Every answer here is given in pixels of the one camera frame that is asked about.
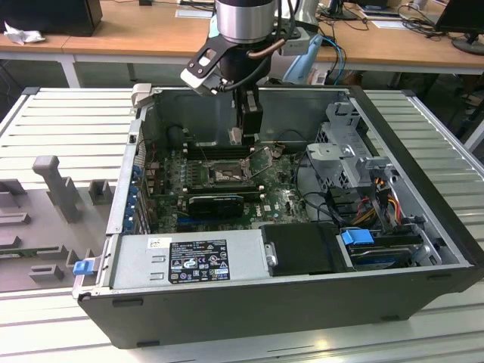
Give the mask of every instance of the monitor stand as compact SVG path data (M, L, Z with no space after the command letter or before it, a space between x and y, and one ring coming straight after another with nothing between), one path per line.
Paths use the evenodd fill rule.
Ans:
M359 17L355 13L347 10L343 10L341 12L334 12L330 13L328 9L324 9L322 12L324 17L328 17L330 19L335 20L358 20Z
M475 55L484 55L484 44L479 43L479 34L470 34L466 39L454 39L452 45L460 51Z

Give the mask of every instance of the black computer tower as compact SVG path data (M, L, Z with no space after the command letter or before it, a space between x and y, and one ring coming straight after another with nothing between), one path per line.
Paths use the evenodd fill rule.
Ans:
M103 16L99 0L1 0L0 29L4 22L21 30L45 34L91 36Z

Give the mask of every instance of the blue cable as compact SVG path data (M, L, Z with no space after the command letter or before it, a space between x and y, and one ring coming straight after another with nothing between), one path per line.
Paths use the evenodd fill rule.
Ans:
M338 44L336 44L335 42L333 42L329 38L326 38L326 37L323 36L323 40L325 40L326 42L330 43L338 51L338 56L340 57L340 71L338 72L338 76L334 80L334 85L337 85L338 84L338 80L340 79L340 76L341 76L341 72L343 71L343 55L341 53L341 48L339 47Z

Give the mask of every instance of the motherboard chip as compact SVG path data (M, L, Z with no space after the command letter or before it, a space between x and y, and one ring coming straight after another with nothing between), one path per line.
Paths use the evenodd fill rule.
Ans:
M214 163L210 172L215 183L242 182L244 180L239 163Z

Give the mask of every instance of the white paper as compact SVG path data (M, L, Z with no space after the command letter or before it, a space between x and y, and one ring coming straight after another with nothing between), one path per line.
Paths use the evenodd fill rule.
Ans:
M42 38L42 34L36 30L24 31L15 29L12 26L9 26L7 23L5 23L5 31L3 34L12 42L20 45L24 45L25 43L42 42L45 40L45 38Z
M407 29L401 21L395 20L372 20L376 27L381 29Z
M171 237L152 237L148 238L147 248L169 248L170 243L172 243Z
M197 19L210 19L212 17L211 11L203 11L203 10L185 10L185 9L178 9L175 12L176 17L194 17Z

